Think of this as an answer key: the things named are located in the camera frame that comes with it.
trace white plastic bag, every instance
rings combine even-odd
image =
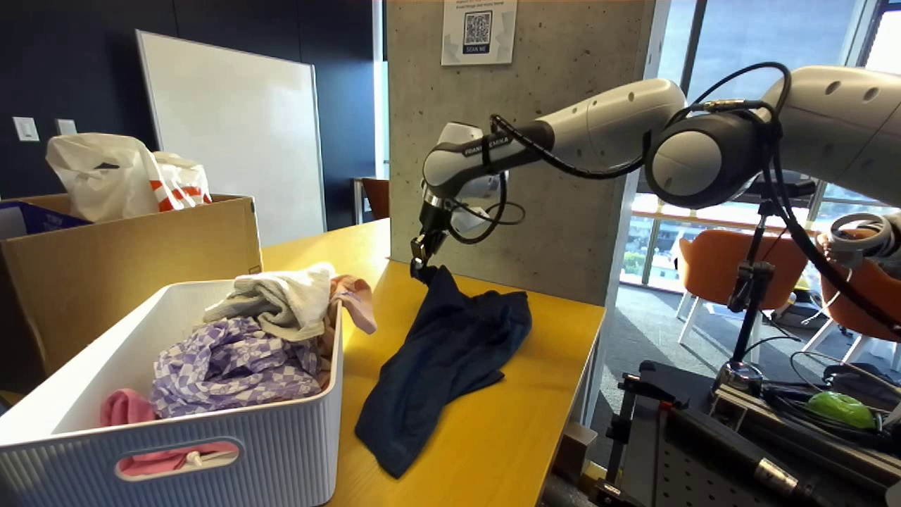
[[[48,141],[48,162],[90,223],[194,208],[211,199],[204,168],[137,139],[78,133]]]
[[[173,151],[155,151],[155,168],[148,189],[155,191],[161,212],[196,208],[211,202],[204,168],[196,160]]]
[[[48,141],[48,162],[72,199],[72,212],[90,223],[155,213],[147,165],[155,165],[137,139],[78,133]]]

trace wooden table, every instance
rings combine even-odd
[[[532,334],[503,367],[503,381],[445,405],[420,458],[403,479],[390,479],[355,437],[355,422],[380,367],[403,347],[425,298],[425,284],[408,277],[408,264],[387,258],[387,219],[273,246],[261,253],[263,271],[307,267],[313,262],[328,262],[337,272],[366,279],[375,286],[380,323],[375,334],[352,326],[342,334],[337,489],[328,507],[538,503],[542,475],[596,344],[601,308],[528,293]],[[470,296],[514,291],[465,277],[456,277],[456,284]]]

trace clothes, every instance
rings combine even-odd
[[[362,333],[377,329],[368,284],[331,272],[313,264],[237,277],[232,291],[204,309],[202,326],[155,360],[148,395],[158,413],[293,399],[328,385],[337,308]]]
[[[500,367],[532,329],[523,293],[468,298],[445,267],[423,279],[428,296],[420,316],[383,367],[355,429],[390,475],[414,464],[451,399],[503,377]]]
[[[263,333],[285,340],[318,339],[324,333],[331,279],[331,264],[237,277],[232,291],[225,302],[207,308],[202,320],[252,316]]]
[[[102,402],[102,426],[131,426],[158,420],[148,399],[134,388],[118,388]],[[116,467],[120,475],[158,475],[183,469],[186,464],[196,467],[200,461],[232,457],[237,447],[227,443],[194,444],[194,447],[168,447],[155,453],[123,457]]]
[[[249,316],[211,320],[155,360],[151,402],[183,417],[318,395],[318,344],[286,344]]]
[[[341,305],[356,329],[368,334],[377,329],[372,312],[372,286],[362,279],[337,277],[331,282],[331,305]]]

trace dark wall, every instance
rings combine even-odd
[[[158,148],[134,27],[316,64],[327,224],[352,223],[372,175],[372,0],[2,0],[0,196],[62,191],[44,162],[57,117]],[[42,141],[20,144],[11,115]]]

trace wall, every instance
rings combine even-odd
[[[316,64],[327,224],[352,223],[352,186],[372,175],[368,0],[2,0],[0,196],[58,191],[44,144],[20,144],[11,115],[127,133],[155,148],[134,27]]]
[[[445,120],[528,120],[644,71],[653,0],[517,0],[511,64],[441,67],[441,0],[387,0],[390,255],[420,230],[420,171]],[[445,243],[435,264],[476,279],[606,302],[625,179],[584,184],[542,162],[510,179],[527,223],[482,246]]]

